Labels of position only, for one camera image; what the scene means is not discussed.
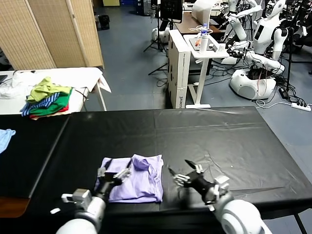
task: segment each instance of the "box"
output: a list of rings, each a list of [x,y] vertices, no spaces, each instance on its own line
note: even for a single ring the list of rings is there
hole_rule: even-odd
[[[168,91],[173,108],[185,108],[191,50],[178,30],[169,31]]]

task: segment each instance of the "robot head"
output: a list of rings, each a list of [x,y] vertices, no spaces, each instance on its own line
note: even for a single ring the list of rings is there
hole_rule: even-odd
[[[273,17],[282,12],[286,0],[270,0],[267,5],[266,16]]]

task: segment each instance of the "striped shirt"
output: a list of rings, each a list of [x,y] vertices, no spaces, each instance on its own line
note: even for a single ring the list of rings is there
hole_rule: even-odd
[[[53,102],[55,102],[59,97],[59,92],[54,93],[52,96],[42,99],[40,102],[29,103],[27,102],[24,107],[21,109],[21,116],[28,116],[30,114],[30,110],[36,108],[48,108],[51,106]]]

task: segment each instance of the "gray floor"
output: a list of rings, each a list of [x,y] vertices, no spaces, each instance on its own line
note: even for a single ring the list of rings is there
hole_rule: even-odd
[[[130,13],[132,10],[132,7],[97,10],[98,14],[109,15],[111,21],[109,30],[99,31],[105,63],[104,74],[113,91],[111,94],[103,91],[104,99],[110,111],[163,109],[166,107],[165,86],[157,87],[156,83],[166,78],[166,74],[147,74],[166,62],[165,54],[154,49],[143,53],[150,44],[151,31],[156,27],[156,20],[151,23],[149,17],[134,15]],[[311,49],[304,47],[301,54],[294,56],[293,60],[311,60],[311,57]],[[308,103],[312,103],[312,76],[308,74],[311,69],[310,64],[293,64],[291,70],[291,84],[296,87],[297,94]],[[197,76],[190,77],[192,81],[196,79]],[[214,77],[207,83],[221,79],[224,77]],[[188,94],[187,102],[192,103],[189,96]],[[283,100],[277,92],[270,104],[280,101]],[[229,80],[205,86],[201,102],[211,104],[212,107],[255,105],[235,95],[229,89]],[[86,107],[88,111],[100,110],[96,96],[89,96]],[[312,182],[312,113],[287,105],[276,105],[258,111]],[[307,232],[312,233],[312,211],[307,210],[300,217]],[[273,233],[301,233],[293,216],[266,220],[266,223]]]

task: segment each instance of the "lavender shirt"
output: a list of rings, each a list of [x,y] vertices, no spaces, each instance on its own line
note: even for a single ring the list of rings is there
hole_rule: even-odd
[[[105,157],[101,167],[104,167],[109,160],[110,158]],[[120,172],[127,166],[129,160],[129,157],[114,158],[107,172]],[[153,157],[133,155],[130,176],[122,185],[112,189],[109,201],[121,203],[161,202],[163,195],[161,169],[163,164],[161,155]]]

